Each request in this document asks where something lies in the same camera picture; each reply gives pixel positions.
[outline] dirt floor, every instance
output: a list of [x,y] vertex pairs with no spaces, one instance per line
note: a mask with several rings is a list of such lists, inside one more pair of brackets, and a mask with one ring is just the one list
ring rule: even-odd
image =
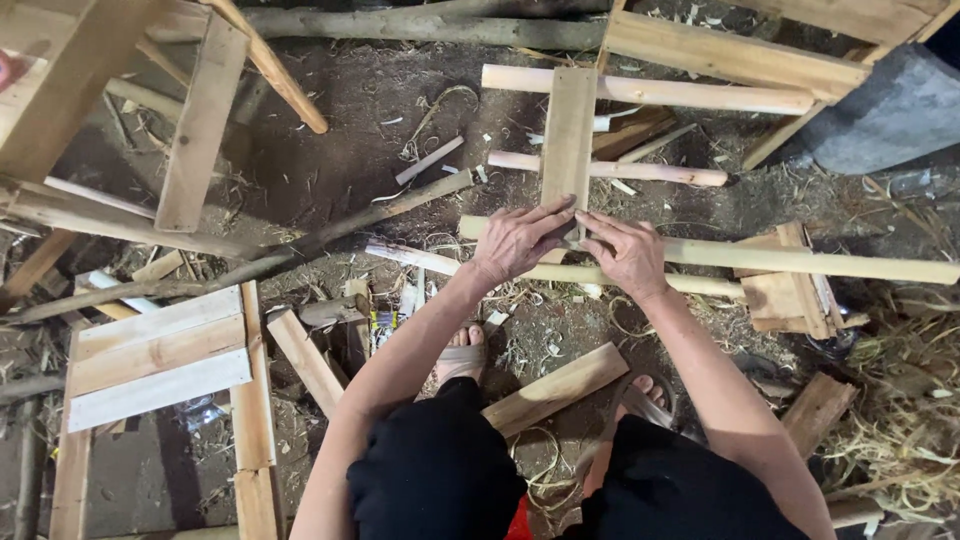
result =
[[[689,2],[640,2],[638,12],[674,13],[686,18]],[[722,18],[724,27],[741,35],[768,32],[769,21],[754,12],[718,3],[699,7],[695,22]],[[828,32],[800,29],[793,36],[808,48],[841,55],[851,45]],[[249,150],[239,152],[233,164],[221,162],[204,208],[202,229],[262,245],[290,240],[365,208],[371,199],[394,195],[393,175],[409,162],[400,155],[426,109],[446,88],[462,90],[446,95],[438,112],[416,139],[422,157],[456,135],[466,143],[441,161],[458,169],[483,164],[490,150],[534,154],[525,132],[542,134],[545,95],[480,87],[484,63],[552,67],[506,47],[407,43],[396,41],[280,39],[272,42],[281,60],[330,121],[330,132],[315,135],[248,64],[238,94],[234,119],[246,124]],[[192,64],[194,46],[172,46],[169,52],[183,66]],[[590,54],[579,57],[592,60]],[[612,58],[612,74],[627,77],[688,81],[687,73],[627,58]],[[183,89],[143,59],[132,62],[131,80],[183,99]],[[698,83],[713,82],[699,78]],[[598,112],[627,109],[625,104],[602,103]],[[889,204],[866,191],[860,177],[841,177],[801,160],[771,160],[769,166],[742,174],[740,158],[776,117],[766,114],[677,109],[677,126],[697,122],[699,129],[684,135],[647,162],[685,164],[723,169],[729,185],[695,188],[659,182],[626,181],[636,196],[612,188],[608,181],[591,183],[590,207],[614,216],[649,220],[664,234],[709,240],[738,240],[763,233],[789,220],[810,225],[818,250],[864,256],[943,259],[931,238]],[[396,123],[386,123],[402,118]],[[148,111],[123,114],[136,149],[125,149],[103,107],[89,118],[61,159],[56,176],[90,185],[145,205],[155,205],[163,181],[163,150],[173,127]],[[932,166],[932,183],[904,191],[901,198],[939,215],[948,238],[949,226],[960,223],[956,148],[936,156],[877,173],[881,184],[903,171]],[[368,256],[363,247],[371,237],[382,237],[420,249],[467,259],[471,247],[456,236],[461,214],[488,215],[499,207],[534,205],[539,200],[536,174],[486,167],[490,181],[383,221],[363,233],[328,247],[328,254],[295,271],[260,283],[265,309],[300,305],[319,296],[336,297],[351,278],[370,280],[379,308],[396,307],[401,274],[412,280],[416,272],[393,262]],[[439,165],[413,184],[429,184],[447,173]],[[9,246],[14,236],[0,233]],[[9,249],[9,261],[22,260],[36,246],[26,240]],[[109,266],[125,280],[141,267],[152,246],[132,246],[104,238],[82,237],[58,264],[67,277]],[[196,255],[198,277],[209,279],[227,271],[232,261]],[[727,269],[678,267],[703,276],[730,277]],[[189,279],[181,268],[175,279]],[[440,288],[445,277],[427,272],[428,283]],[[851,309],[871,298],[868,284],[859,280],[831,280],[838,299]],[[946,291],[953,294],[953,289]],[[575,284],[516,282],[504,286],[478,308],[478,317],[495,309],[512,317],[492,337],[495,364],[485,392],[496,400],[597,346],[613,341],[631,367],[672,377],[679,392],[680,424],[697,430],[689,399],[655,336],[644,333],[642,313],[613,287],[599,299]],[[724,299],[691,297],[691,307],[713,331],[718,343],[744,365],[769,360],[781,381],[799,385],[817,365],[828,363],[805,338],[761,334],[752,330],[743,306]],[[65,331],[50,327],[0,333],[0,370],[4,381],[30,372],[28,364],[41,357],[62,365]],[[345,339],[337,330],[318,343],[333,357],[346,357]],[[549,346],[559,347],[551,354]],[[276,420],[279,476],[287,515],[297,511],[300,494],[319,448],[326,419],[305,394],[283,354],[268,341]],[[358,366],[345,363],[348,375]],[[572,478],[579,455],[596,440],[604,425],[613,385],[570,406],[508,441],[524,476],[550,468],[542,481]],[[49,398],[48,407],[60,406]],[[771,399],[773,406],[778,400]],[[56,418],[50,421],[56,425]],[[48,433],[51,440],[57,430]],[[236,522],[231,488],[234,472],[228,417],[188,433],[170,409],[146,414],[137,431],[100,437],[94,448],[89,486],[87,532],[90,537],[167,529],[188,529]],[[9,533],[17,493],[19,426],[12,424],[0,439],[0,536]],[[52,466],[44,491],[44,518],[48,520],[52,493]],[[578,519],[579,496],[572,486],[536,492],[535,501],[547,507],[535,512],[535,531],[541,537]]]

